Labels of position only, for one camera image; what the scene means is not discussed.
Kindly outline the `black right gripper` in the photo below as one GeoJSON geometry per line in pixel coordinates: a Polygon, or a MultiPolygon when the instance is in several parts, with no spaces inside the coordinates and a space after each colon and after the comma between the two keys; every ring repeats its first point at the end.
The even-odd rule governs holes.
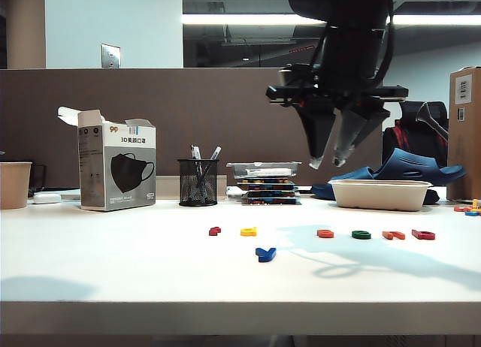
{"type": "MultiPolygon", "coordinates": [[[[408,88],[384,86],[385,74],[384,66],[369,63],[288,64],[279,70],[279,83],[268,86],[265,94],[272,104],[296,107],[307,137],[309,166],[317,170],[324,159],[335,114],[332,108],[310,108],[307,104],[311,102],[342,110],[351,102],[403,101],[408,96],[408,88]]],[[[351,109],[344,110],[341,116],[333,158],[336,167],[346,163],[355,148],[383,124],[390,112],[383,107],[376,110],[351,109]]]]}

